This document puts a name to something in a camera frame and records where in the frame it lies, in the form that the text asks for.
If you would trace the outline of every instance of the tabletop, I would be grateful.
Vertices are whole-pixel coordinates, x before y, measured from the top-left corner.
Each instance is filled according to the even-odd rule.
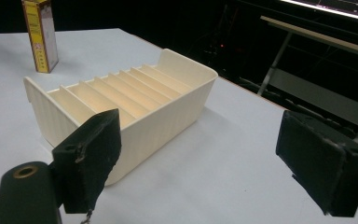
[[[28,161],[52,162],[23,78],[44,90],[156,64],[161,48],[119,29],[57,32],[60,61],[34,70],[27,34],[0,34],[0,178]],[[284,108],[222,78],[200,118],[115,185],[93,223],[358,223],[325,216],[275,154]],[[85,215],[66,215],[79,223]]]

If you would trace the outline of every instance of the screen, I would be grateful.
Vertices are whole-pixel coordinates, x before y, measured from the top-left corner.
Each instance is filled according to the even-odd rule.
[[[358,0],[280,0],[358,19]]]

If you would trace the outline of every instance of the dark background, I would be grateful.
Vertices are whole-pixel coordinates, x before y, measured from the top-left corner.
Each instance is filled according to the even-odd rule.
[[[358,44],[358,21],[279,3],[278,0],[51,0],[56,31],[120,28],[173,49],[257,91],[286,32],[260,15]],[[0,33],[26,32],[21,0],[0,1]],[[358,101],[358,56],[294,36],[279,66],[293,75]],[[353,137],[356,125],[268,87],[266,98],[297,110],[304,105],[337,121]],[[287,104],[285,99],[295,104]]]

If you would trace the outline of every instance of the beige plastic rack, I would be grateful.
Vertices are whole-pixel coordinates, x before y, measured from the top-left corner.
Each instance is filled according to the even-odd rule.
[[[56,147],[91,116],[118,108],[121,155],[106,185],[116,183],[199,116],[216,72],[169,49],[157,65],[43,91],[29,77],[27,97],[45,138]]]

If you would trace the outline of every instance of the storage box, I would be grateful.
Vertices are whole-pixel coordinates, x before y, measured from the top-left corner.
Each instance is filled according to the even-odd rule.
[[[58,62],[50,0],[22,0],[37,72],[50,73]]]
[[[56,147],[96,113],[118,108],[121,155],[106,185],[117,182],[193,123],[217,73],[164,49],[157,65],[133,67],[45,92],[24,79],[42,134]]]

